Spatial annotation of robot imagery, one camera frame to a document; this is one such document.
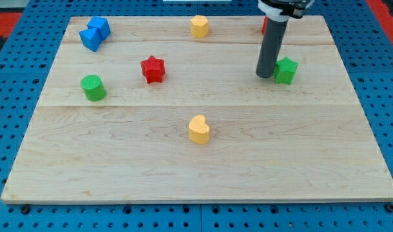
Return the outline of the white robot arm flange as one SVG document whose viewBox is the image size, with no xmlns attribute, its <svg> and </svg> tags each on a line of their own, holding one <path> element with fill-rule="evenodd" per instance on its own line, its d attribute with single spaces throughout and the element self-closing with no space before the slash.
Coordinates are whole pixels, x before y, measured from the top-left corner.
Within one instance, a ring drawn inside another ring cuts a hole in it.
<svg viewBox="0 0 393 232">
<path fill-rule="evenodd" d="M 301 19 L 315 0 L 258 0 L 258 8 L 272 21 Z"/>
</svg>

